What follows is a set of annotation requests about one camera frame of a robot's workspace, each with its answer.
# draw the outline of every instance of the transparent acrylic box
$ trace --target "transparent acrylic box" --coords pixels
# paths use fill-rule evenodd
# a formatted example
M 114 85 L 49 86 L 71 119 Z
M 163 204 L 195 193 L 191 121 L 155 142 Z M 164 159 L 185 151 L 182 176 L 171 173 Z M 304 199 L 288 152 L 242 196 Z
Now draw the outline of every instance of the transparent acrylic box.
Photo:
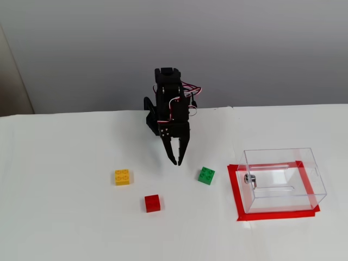
M 310 148 L 244 151 L 236 174 L 245 213 L 312 210 L 326 196 Z

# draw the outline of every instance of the table surface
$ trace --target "table surface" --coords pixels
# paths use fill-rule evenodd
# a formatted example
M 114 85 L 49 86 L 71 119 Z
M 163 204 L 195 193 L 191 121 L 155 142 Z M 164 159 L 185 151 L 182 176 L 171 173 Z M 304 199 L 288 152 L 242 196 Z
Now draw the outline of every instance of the table surface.
M 347 260 L 348 105 L 199 109 L 182 166 L 145 111 L 0 118 L 0 260 Z M 172 141 L 177 152 L 178 141 Z M 311 147 L 327 197 L 313 218 L 236 222 L 227 165 Z M 201 167 L 216 171 L 210 186 Z M 130 169 L 134 182 L 116 187 Z M 144 196 L 163 210 L 145 213 Z

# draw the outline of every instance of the toy block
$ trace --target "toy block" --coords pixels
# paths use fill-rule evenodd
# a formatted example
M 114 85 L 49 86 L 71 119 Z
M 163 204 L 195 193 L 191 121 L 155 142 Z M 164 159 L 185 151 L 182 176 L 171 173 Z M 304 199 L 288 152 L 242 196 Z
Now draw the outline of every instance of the toy block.
M 146 212 L 160 211 L 161 205 L 159 203 L 158 195 L 146 196 L 145 206 L 146 206 Z
M 208 185 L 211 184 L 215 171 L 210 170 L 207 167 L 203 167 L 198 177 L 198 181 L 206 183 Z
M 116 170 L 115 184 L 116 186 L 129 185 L 129 170 Z

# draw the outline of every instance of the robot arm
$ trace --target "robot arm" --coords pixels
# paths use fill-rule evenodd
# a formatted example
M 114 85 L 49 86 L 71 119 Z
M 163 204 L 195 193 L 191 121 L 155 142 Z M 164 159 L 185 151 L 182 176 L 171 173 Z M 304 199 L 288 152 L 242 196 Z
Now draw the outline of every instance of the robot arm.
M 196 103 L 193 102 L 193 95 L 186 97 L 181 73 L 176 68 L 155 69 L 154 73 L 157 83 L 157 106 L 153 106 L 148 97 L 144 98 L 144 109 L 150 111 L 146 117 L 146 124 L 155 135 L 161 137 L 168 158 L 174 165 L 180 166 L 190 140 L 188 119 L 191 97 L 192 103 Z M 173 155 L 171 138 L 179 138 L 178 163 Z

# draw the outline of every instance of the gray wall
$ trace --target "gray wall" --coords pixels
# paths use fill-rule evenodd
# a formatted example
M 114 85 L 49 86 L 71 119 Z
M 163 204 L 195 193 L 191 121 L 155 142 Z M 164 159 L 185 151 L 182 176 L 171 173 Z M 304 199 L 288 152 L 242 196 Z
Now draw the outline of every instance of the gray wall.
M 1 0 L 37 113 L 142 109 L 153 70 L 198 106 L 348 103 L 346 0 Z
M 0 26 L 0 117 L 32 113 L 26 88 Z

